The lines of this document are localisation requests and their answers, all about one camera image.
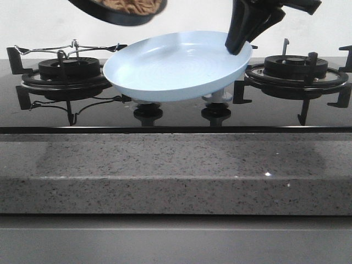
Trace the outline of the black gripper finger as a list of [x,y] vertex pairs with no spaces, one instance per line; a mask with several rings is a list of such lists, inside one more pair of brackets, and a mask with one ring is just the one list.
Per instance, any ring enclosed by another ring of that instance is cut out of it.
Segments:
[[255,27],[254,31],[247,38],[247,41],[252,42],[255,38],[257,38],[260,34],[269,29],[271,26],[282,21],[284,17],[285,12],[281,9],[275,9],[271,11],[268,18],[265,19],[263,22],[260,22],[260,24]]
[[225,46],[230,54],[237,55],[245,42],[253,40],[257,27],[257,9],[250,1],[233,1],[232,19]]

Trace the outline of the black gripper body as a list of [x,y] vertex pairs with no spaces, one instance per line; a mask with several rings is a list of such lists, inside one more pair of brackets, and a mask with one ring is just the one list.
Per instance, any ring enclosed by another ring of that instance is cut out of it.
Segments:
[[266,8],[281,8],[287,6],[313,15],[322,2],[318,0],[258,0],[249,1],[249,3]]

